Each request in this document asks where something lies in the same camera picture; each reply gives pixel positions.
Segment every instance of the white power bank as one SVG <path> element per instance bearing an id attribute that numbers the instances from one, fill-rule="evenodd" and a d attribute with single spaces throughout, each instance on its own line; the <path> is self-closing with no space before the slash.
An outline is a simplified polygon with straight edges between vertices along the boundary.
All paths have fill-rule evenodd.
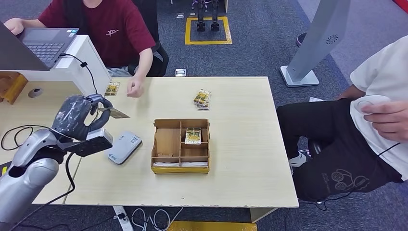
<path id="1" fill-rule="evenodd" d="M 130 131 L 124 131 L 118 139 L 113 143 L 113 147 L 106 150 L 105 154 L 115 164 L 123 164 L 129 156 L 136 150 L 141 144 L 141 139 L 131 133 Z"/>

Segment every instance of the card organizer box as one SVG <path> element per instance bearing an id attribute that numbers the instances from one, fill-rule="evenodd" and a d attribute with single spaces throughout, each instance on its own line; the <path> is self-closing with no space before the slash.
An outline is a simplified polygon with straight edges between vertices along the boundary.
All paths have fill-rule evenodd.
<path id="1" fill-rule="evenodd" d="M 151 168 L 155 174 L 204 173 L 210 170 L 208 119 L 157 119 Z M 201 144 L 185 144 L 187 128 L 201 128 Z M 173 167 L 153 166 L 155 162 L 178 163 Z M 183 162 L 207 162 L 205 167 L 185 167 Z"/>

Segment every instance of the black chair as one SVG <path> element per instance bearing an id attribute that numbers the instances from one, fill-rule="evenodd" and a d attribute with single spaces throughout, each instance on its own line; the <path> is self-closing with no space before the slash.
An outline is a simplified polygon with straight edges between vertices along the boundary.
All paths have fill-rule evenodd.
<path id="1" fill-rule="evenodd" d="M 314 158 L 316 155 L 318 155 L 321 150 L 323 150 L 325 147 L 329 146 L 330 143 L 326 141 L 320 141 L 320 140 L 315 140 L 315 139 L 309 139 L 307 141 L 307 146 L 309 148 L 309 153 L 312 158 Z"/>
<path id="2" fill-rule="evenodd" d="M 138 7 L 143 20 L 149 29 L 150 34 L 152 35 L 156 45 L 152 47 L 153 53 L 157 52 L 162 57 L 163 60 L 160 60 L 156 56 L 153 57 L 152 68 L 147 74 L 148 77 L 162 77 L 166 74 L 168 66 L 168 55 L 163 49 L 162 44 L 159 39 L 159 24 L 157 21 L 157 0 L 132 0 L 133 3 Z M 131 75 L 134 75 L 135 68 L 138 65 L 131 64 L 128 66 L 128 71 Z"/>

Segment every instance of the yellow tape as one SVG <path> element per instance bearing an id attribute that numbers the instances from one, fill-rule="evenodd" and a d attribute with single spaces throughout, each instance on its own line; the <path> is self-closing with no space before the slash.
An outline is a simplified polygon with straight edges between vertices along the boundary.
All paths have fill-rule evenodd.
<path id="1" fill-rule="evenodd" d="M 210 171 L 208 167 L 152 167 L 152 171 L 155 174 L 166 173 L 204 173 L 207 174 Z"/>
<path id="2" fill-rule="evenodd" d="M 168 231 L 257 231 L 256 224 L 174 221 Z"/>
<path id="3" fill-rule="evenodd" d="M 205 17 L 204 20 L 212 20 L 211 17 Z M 186 21 L 186 34 L 184 38 L 185 45 L 226 45 L 232 44 L 230 26 L 228 24 L 228 18 L 226 16 L 218 17 L 219 20 L 222 20 L 224 23 L 225 37 L 226 41 L 190 41 L 191 37 L 191 22 L 198 21 L 198 18 L 187 18 Z"/>

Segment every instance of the white mouse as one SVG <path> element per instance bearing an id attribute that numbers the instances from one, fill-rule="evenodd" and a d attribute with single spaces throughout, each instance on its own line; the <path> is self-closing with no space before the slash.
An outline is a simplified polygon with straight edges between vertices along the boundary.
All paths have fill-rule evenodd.
<path id="1" fill-rule="evenodd" d="M 364 113 L 361 109 L 367 105 L 387 103 L 391 102 L 391 99 L 383 95 L 366 95 L 354 101 L 355 109 L 363 115 L 370 115 L 371 113 Z"/>

